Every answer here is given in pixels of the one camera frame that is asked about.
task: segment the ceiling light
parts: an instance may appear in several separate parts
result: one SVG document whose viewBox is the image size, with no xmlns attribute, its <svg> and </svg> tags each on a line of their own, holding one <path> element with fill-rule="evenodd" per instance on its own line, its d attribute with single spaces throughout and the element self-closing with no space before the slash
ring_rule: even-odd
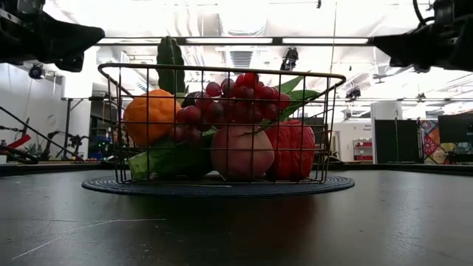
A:
<svg viewBox="0 0 473 266">
<path fill-rule="evenodd" d="M 222 37 L 222 38 L 187 38 L 188 44 L 271 44 L 272 38 L 255 37 Z"/>
<path fill-rule="evenodd" d="M 149 44 L 159 44 L 161 42 L 160 38 L 103 38 L 101 39 L 98 44 L 100 45 L 107 45 L 107 44 L 123 44 L 126 46 L 127 44 L 141 44 L 141 43 L 149 43 Z"/>
<path fill-rule="evenodd" d="M 368 38 L 283 38 L 283 44 L 366 44 Z"/>
</svg>

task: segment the woven placemat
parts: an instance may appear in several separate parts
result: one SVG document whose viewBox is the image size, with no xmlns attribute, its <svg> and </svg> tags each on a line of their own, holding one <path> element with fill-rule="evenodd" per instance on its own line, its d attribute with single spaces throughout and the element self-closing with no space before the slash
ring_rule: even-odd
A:
<svg viewBox="0 0 473 266">
<path fill-rule="evenodd" d="M 323 184 L 316 183 L 264 183 L 264 184 L 119 184 L 115 176 L 84 181 L 83 188 L 115 194 L 176 196 L 176 197 L 264 197 L 300 194 L 320 194 L 351 188 L 351 178 L 327 176 Z"/>
</svg>

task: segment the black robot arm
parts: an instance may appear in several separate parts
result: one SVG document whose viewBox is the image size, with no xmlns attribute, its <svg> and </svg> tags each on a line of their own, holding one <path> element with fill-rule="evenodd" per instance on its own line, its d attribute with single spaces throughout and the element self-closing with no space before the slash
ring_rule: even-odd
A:
<svg viewBox="0 0 473 266">
<path fill-rule="evenodd" d="M 105 37 L 101 28 L 57 21 L 43 11 L 44 0 L 0 0 L 0 63 L 55 64 L 80 72 L 84 51 Z"/>
<path fill-rule="evenodd" d="M 432 18 L 424 19 L 416 12 L 417 29 L 373 37 L 369 44 L 388 54 L 392 67 L 414 66 L 422 72 L 430 67 L 473 71 L 473 1 L 436 0 L 433 7 Z"/>
</svg>

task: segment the cabinet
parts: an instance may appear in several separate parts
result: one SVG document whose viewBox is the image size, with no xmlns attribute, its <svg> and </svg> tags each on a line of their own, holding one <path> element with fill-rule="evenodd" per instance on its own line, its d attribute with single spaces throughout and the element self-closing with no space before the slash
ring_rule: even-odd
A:
<svg viewBox="0 0 473 266">
<path fill-rule="evenodd" d="M 372 162 L 372 139 L 353 141 L 353 159 L 361 162 Z"/>
</svg>

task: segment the green leaf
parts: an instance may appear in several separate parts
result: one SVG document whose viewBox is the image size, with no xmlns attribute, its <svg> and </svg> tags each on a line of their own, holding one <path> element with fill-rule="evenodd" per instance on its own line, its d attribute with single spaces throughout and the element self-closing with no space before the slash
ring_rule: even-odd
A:
<svg viewBox="0 0 473 266">
<path fill-rule="evenodd" d="M 176 97 L 185 97 L 186 94 L 182 93 L 182 92 L 178 92 L 176 93 Z M 184 101 L 184 98 L 178 98 L 176 99 L 176 101 L 179 103 L 179 104 L 183 104 L 183 101 Z"/>
<path fill-rule="evenodd" d="M 291 79 L 290 81 L 284 82 L 281 84 L 281 93 L 289 93 L 292 92 L 301 81 L 304 80 L 303 76 L 295 77 Z"/>
<path fill-rule="evenodd" d="M 161 39 L 160 44 L 157 46 L 156 63 L 174 66 L 184 65 L 183 53 L 175 39 L 169 36 Z M 184 83 L 184 78 L 186 74 L 184 70 L 157 69 L 157 74 L 159 75 L 158 84 L 161 89 L 171 94 L 185 92 L 186 84 Z"/>
<path fill-rule="evenodd" d="M 201 142 L 203 147 L 210 147 L 212 135 L 208 134 L 203 137 Z M 202 176 L 212 170 L 211 155 L 208 149 L 202 149 L 202 147 L 187 143 L 175 144 L 169 137 L 155 143 L 153 148 L 130 158 L 128 164 L 134 179 L 146 178 L 148 174 L 148 156 L 149 173 L 160 176 L 177 174 Z"/>
<path fill-rule="evenodd" d="M 306 89 L 305 92 L 302 90 L 299 90 L 299 91 L 289 92 L 288 94 L 291 100 L 305 99 L 306 101 L 309 101 L 309 100 L 317 99 L 317 97 L 320 95 L 320 92 Z M 296 101 L 296 102 L 290 103 L 289 107 L 286 108 L 284 111 L 282 111 L 281 116 L 279 117 L 279 120 L 280 121 L 287 120 L 289 116 L 291 116 L 294 112 L 296 112 L 299 108 L 301 108 L 305 104 L 308 104 L 308 102 L 303 103 L 301 101 L 299 102 Z"/>
</svg>

